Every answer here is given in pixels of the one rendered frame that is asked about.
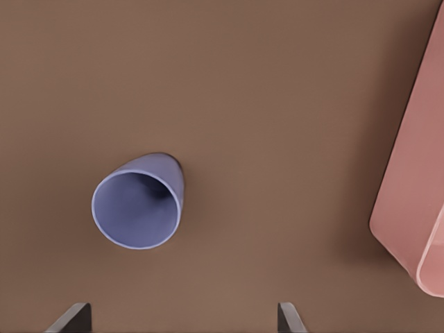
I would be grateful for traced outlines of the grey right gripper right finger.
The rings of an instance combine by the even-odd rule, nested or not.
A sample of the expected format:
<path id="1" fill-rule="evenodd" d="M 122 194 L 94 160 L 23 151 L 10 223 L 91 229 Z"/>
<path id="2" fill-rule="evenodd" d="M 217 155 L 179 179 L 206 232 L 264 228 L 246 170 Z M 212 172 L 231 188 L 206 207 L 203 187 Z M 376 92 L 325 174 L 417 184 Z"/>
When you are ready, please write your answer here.
<path id="1" fill-rule="evenodd" d="M 307 328 L 291 302 L 279 302 L 277 305 L 277 333 L 307 333 Z"/>

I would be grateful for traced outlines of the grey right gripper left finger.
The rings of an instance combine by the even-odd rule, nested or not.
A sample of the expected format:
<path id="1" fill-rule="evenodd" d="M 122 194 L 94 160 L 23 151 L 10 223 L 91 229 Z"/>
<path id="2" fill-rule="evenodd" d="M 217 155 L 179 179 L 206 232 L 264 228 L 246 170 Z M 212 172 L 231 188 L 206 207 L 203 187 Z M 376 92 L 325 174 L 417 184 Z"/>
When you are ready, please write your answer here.
<path id="1" fill-rule="evenodd" d="M 44 333 L 92 333 L 92 306 L 88 302 L 73 304 Z"/>

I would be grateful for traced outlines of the blue cup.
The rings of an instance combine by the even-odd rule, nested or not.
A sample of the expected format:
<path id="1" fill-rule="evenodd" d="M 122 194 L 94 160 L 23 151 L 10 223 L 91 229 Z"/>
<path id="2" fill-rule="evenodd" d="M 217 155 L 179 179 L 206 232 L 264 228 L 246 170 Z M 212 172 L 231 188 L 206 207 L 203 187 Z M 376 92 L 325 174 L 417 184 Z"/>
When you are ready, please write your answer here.
<path id="1" fill-rule="evenodd" d="M 92 216 L 114 244 L 152 249 L 178 229 L 184 194 L 179 161 L 167 153 L 150 153 L 123 164 L 98 184 L 92 196 Z"/>

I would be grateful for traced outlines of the pink box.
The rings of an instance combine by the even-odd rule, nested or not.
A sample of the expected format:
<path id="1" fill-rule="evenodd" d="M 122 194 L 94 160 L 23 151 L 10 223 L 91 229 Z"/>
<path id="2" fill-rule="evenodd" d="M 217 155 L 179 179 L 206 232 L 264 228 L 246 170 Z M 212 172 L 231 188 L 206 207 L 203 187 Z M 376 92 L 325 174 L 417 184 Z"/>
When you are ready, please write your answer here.
<path id="1" fill-rule="evenodd" d="M 369 226 L 421 290 L 444 298 L 444 0 Z"/>

